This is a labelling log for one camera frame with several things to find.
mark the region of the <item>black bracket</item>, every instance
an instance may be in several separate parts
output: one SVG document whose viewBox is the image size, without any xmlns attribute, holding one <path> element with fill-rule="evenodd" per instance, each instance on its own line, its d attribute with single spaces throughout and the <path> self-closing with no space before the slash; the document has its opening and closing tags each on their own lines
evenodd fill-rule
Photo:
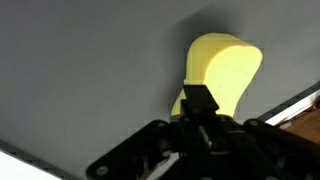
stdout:
<svg viewBox="0 0 320 180">
<path fill-rule="evenodd" d="M 185 85 L 176 122 L 155 120 L 87 169 L 89 180 L 142 180 L 172 153 L 179 159 L 160 179 L 320 179 L 320 148 L 256 119 L 244 126 L 217 115 L 205 85 Z"/>
</svg>

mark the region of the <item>gray surface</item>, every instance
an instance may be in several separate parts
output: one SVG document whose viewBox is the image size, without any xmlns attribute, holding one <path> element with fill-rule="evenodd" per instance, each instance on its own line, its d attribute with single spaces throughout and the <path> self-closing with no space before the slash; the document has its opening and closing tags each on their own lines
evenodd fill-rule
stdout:
<svg viewBox="0 0 320 180">
<path fill-rule="evenodd" d="M 149 120 L 168 119 L 196 37 L 226 32 L 264 62 L 236 119 L 320 79 L 320 2 L 1 1 L 0 138 L 84 177 Z"/>
</svg>

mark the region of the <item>yellow foam piece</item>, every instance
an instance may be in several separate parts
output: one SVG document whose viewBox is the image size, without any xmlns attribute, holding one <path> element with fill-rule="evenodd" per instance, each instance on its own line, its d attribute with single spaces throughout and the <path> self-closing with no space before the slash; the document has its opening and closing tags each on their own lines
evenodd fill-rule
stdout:
<svg viewBox="0 0 320 180">
<path fill-rule="evenodd" d="M 261 51 L 229 34 L 209 33 L 190 46 L 184 84 L 205 84 L 220 109 L 217 114 L 234 116 L 238 101 L 262 62 Z M 179 94 L 171 115 L 180 114 Z"/>
</svg>

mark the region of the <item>white edge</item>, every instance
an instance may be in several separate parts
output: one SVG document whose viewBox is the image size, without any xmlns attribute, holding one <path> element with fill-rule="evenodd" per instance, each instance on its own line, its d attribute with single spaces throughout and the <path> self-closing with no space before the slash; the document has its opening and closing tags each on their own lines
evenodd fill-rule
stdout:
<svg viewBox="0 0 320 180">
<path fill-rule="evenodd" d="M 319 94 L 320 89 L 310 94 L 309 96 L 303 98 L 302 100 L 298 101 L 297 103 L 293 104 L 292 106 L 288 107 L 284 111 L 273 116 L 272 118 L 268 119 L 266 123 L 274 126 L 280 122 L 287 121 L 293 118 L 294 116 L 311 107 Z"/>
</svg>

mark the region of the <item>screw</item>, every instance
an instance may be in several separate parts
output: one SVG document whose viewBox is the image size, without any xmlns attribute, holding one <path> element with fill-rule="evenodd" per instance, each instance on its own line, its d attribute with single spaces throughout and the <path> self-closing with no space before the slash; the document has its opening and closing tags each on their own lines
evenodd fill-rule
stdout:
<svg viewBox="0 0 320 180">
<path fill-rule="evenodd" d="M 203 177 L 203 178 L 201 178 L 201 180 L 213 180 L 211 177 Z"/>
<path fill-rule="evenodd" d="M 249 123 L 251 126 L 258 126 L 258 123 L 256 121 L 250 121 Z"/>
<path fill-rule="evenodd" d="M 274 176 L 268 176 L 266 177 L 266 180 L 279 180 L 279 179 Z"/>
<path fill-rule="evenodd" d="M 159 123 L 158 126 L 159 126 L 159 127 L 164 127 L 165 124 L 164 124 L 164 123 Z"/>
<path fill-rule="evenodd" d="M 108 166 L 101 166 L 97 169 L 96 174 L 98 176 L 104 176 L 108 173 L 108 171 L 109 171 Z"/>
</svg>

